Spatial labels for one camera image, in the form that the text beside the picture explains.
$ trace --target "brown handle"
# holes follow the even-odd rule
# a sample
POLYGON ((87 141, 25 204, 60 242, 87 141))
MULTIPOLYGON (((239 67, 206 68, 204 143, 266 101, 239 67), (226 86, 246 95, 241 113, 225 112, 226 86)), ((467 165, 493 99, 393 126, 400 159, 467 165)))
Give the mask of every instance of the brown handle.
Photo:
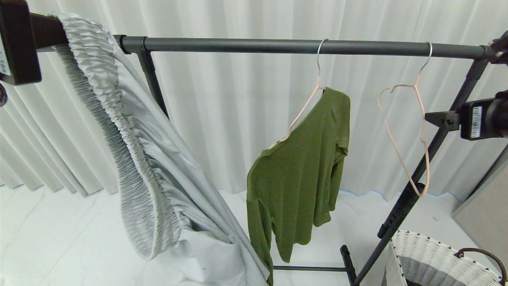
POLYGON ((502 286, 504 286, 506 284, 506 268, 504 268, 504 265, 499 258, 497 258, 492 253, 485 251, 483 249, 479 249, 479 248, 462 248, 455 254, 455 256, 461 258, 464 256, 464 252, 466 252, 466 251, 483 253, 486 256, 492 258, 495 262, 497 262, 499 265, 499 268, 501 269, 501 281, 499 282, 499 284, 501 284, 502 286))

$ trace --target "barcode label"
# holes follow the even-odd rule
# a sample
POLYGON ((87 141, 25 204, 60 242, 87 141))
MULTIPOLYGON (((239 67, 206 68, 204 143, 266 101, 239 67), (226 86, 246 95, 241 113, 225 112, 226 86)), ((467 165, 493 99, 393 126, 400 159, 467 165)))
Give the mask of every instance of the barcode label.
POLYGON ((473 116, 471 118, 471 138, 478 138, 480 136, 480 129, 482 128, 482 107, 473 107, 473 116))
POLYGON ((2 42, 2 36, 0 36, 0 72, 6 75, 11 75, 7 55, 5 54, 4 43, 2 42))

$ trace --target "white curtain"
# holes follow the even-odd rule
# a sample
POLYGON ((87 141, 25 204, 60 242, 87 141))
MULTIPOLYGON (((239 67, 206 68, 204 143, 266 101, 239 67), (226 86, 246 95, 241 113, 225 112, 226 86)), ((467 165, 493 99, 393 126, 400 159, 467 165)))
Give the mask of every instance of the white curtain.
MULTIPOLYGON (((508 2, 497 0, 28 3, 35 13, 75 12, 129 36, 484 45, 508 29, 508 2)), ((172 123, 217 187, 230 192, 245 190, 250 166, 261 150, 285 135, 317 76, 315 55, 152 54, 172 123)), ((2 182, 66 186, 81 193, 103 186, 115 191, 111 157, 98 126, 70 96, 72 88, 56 55, 39 58, 41 83, 8 88, 11 102, 2 109, 2 182)), ((142 74, 136 56, 130 59, 142 74)), ((352 101, 350 152, 341 188, 358 195, 375 190, 393 198, 407 178, 381 121, 377 96, 388 86, 414 83, 425 58, 322 55, 320 61, 322 85, 345 92, 352 101)), ((419 85, 427 111, 448 110, 471 62, 431 59, 419 85)), ((505 90, 507 77, 506 66, 490 65, 470 99, 505 90)), ((401 91, 385 96, 382 104, 405 161, 414 169, 423 155, 414 94, 401 91)), ((436 130, 429 126, 429 141, 436 130)), ((429 193, 449 191, 465 199, 505 146, 504 139, 469 142, 451 133, 431 164, 429 193)))

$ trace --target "olive green long-sleeve shirt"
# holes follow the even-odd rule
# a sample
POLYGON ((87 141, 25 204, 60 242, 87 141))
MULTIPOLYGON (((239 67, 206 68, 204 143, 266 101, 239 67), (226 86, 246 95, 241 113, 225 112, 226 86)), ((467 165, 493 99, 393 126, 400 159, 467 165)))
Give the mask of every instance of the olive green long-sleeve shirt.
MULTIPOLYGON (((310 241, 312 225, 331 220, 349 143, 350 99, 326 88, 307 117, 264 150, 247 177, 247 215, 254 249, 270 270, 271 232, 280 257, 310 241)), ((273 285, 273 277, 268 280, 273 285)))

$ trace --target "black metal frame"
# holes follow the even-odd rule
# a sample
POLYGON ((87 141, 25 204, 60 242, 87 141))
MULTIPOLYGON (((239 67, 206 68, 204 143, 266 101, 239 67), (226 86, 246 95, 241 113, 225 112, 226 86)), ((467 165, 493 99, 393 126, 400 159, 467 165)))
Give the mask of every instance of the black metal frame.
MULTIPOLYGON (((156 102, 167 115, 161 88, 159 86, 155 65, 151 58, 152 51, 185 51, 185 52, 242 52, 242 53, 306 53, 315 54, 320 41, 315 40, 250 40, 250 39, 186 39, 186 38, 148 38, 115 36, 119 46, 125 53, 136 53, 148 81, 150 91, 156 102)), ((485 70, 493 51, 489 46, 465 46, 450 44, 432 44, 432 56, 437 58, 456 58, 474 60, 466 79, 459 90, 450 110, 466 102, 476 82, 485 70)), ((323 54, 368 54, 368 55, 404 55, 428 56, 430 50, 427 43, 410 42, 372 42, 372 41, 326 41, 321 47, 323 54)), ((429 159, 432 160, 443 143, 448 131, 439 129, 429 146, 429 159)), ((412 179, 417 182, 425 172, 425 156, 416 167, 412 179)), ((356 275, 350 252, 347 246, 340 248, 345 267, 305 267, 305 266, 274 266, 275 270, 300 271, 334 271, 346 272, 351 286, 359 286, 384 248, 394 236, 397 229, 409 214, 419 197, 408 182, 397 200, 377 236, 381 239, 372 252, 364 267, 356 275)))

